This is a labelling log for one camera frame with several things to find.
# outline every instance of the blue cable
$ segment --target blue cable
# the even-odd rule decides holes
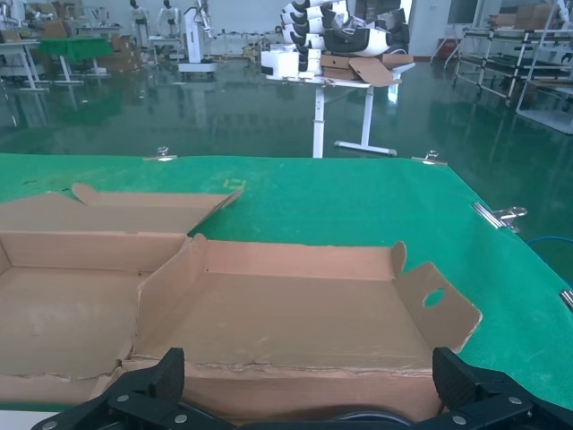
[[[528,240],[526,243],[528,245],[532,245],[532,244],[536,244],[537,242],[543,242],[545,240],[560,240],[561,242],[567,242],[569,244],[573,244],[572,238],[564,237],[564,236],[541,236],[541,237],[538,237],[536,239]],[[539,255],[539,258],[541,258],[546,264],[549,265],[549,262],[546,259],[544,259],[541,255]],[[563,279],[563,280],[569,284],[570,288],[573,288],[573,282],[570,282],[567,279]]]

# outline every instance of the metal shelf rack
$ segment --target metal shelf rack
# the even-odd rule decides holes
[[[542,30],[542,35],[539,41],[539,49],[535,51],[535,55],[532,62],[532,68],[527,74],[525,87],[519,98],[517,104],[517,114],[525,118],[529,118],[533,121],[547,125],[550,128],[558,130],[566,134],[573,134],[573,113],[571,110],[571,100],[573,99],[573,74],[569,76],[566,80],[550,80],[544,81],[535,75],[534,70],[539,62],[539,54],[543,51],[548,51],[552,55],[556,54],[569,54],[573,56],[573,45],[569,43],[567,47],[559,47],[556,45],[546,46],[546,43],[551,43],[552,33],[554,30],[549,30],[551,25],[552,16],[554,16],[557,11],[557,0],[553,1],[552,12],[550,13],[550,18],[545,23],[545,29]],[[537,99],[537,94],[542,93],[544,95],[554,97],[554,103],[544,107],[535,109],[524,109],[524,101],[526,99],[527,91],[531,85],[535,86],[535,100],[531,100],[531,104],[534,104]]]
[[[485,41],[484,49],[479,52],[467,51],[466,45],[469,39],[482,39]],[[478,96],[483,90],[487,90],[505,99],[507,106],[516,90],[518,82],[524,82],[531,74],[535,79],[568,80],[573,71],[573,64],[555,64],[553,62],[533,61],[526,57],[526,52],[534,51],[534,57],[538,58],[540,50],[551,51],[553,58],[558,52],[569,52],[563,44],[570,44],[573,40],[573,30],[513,30],[513,29],[484,29],[468,28],[464,32],[461,48],[458,53],[458,65],[454,86],[458,79],[471,82],[477,86]],[[493,55],[492,42],[498,41],[507,44],[517,44],[514,50],[516,56]],[[470,73],[462,71],[464,65],[471,65],[474,70]],[[476,74],[475,80],[470,74]],[[491,76],[489,85],[484,84],[486,78]],[[509,79],[507,92],[501,92],[493,88],[496,77]]]

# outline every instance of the green table mat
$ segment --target green table mat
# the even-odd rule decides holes
[[[39,50],[51,56],[66,56],[70,61],[113,54],[104,38],[42,39]]]
[[[107,191],[229,193],[242,198],[198,231],[212,239],[307,245],[406,242],[409,270],[432,261],[480,308],[461,357],[501,370],[573,409],[573,315],[565,283],[522,240],[472,209],[480,201],[450,168],[408,159],[1,155],[0,201],[75,182]]]

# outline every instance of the metal binder clip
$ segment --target metal binder clip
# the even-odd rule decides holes
[[[426,154],[425,159],[419,159],[417,157],[412,157],[412,159],[415,159],[416,161],[421,161],[423,164],[447,166],[448,162],[438,160],[439,156],[440,154],[436,150],[431,150]]]
[[[173,159],[176,159],[177,156],[176,155],[167,155],[167,153],[169,152],[169,147],[168,146],[160,146],[158,148],[158,155],[157,157],[154,157],[152,159],[156,160],[156,161],[171,161]]]
[[[560,292],[559,296],[561,297],[561,300],[563,300],[563,303],[565,303],[565,306],[573,312],[573,291],[565,289]]]
[[[496,229],[507,227],[514,233],[519,233],[519,229],[513,225],[513,221],[527,215],[527,209],[518,207],[504,211],[489,211],[481,203],[474,203],[474,209]]]

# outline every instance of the hand hole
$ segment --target hand hole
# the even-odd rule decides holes
[[[436,289],[432,293],[428,294],[423,300],[423,307],[431,309],[437,306],[441,300],[444,298],[446,292],[443,289]]]

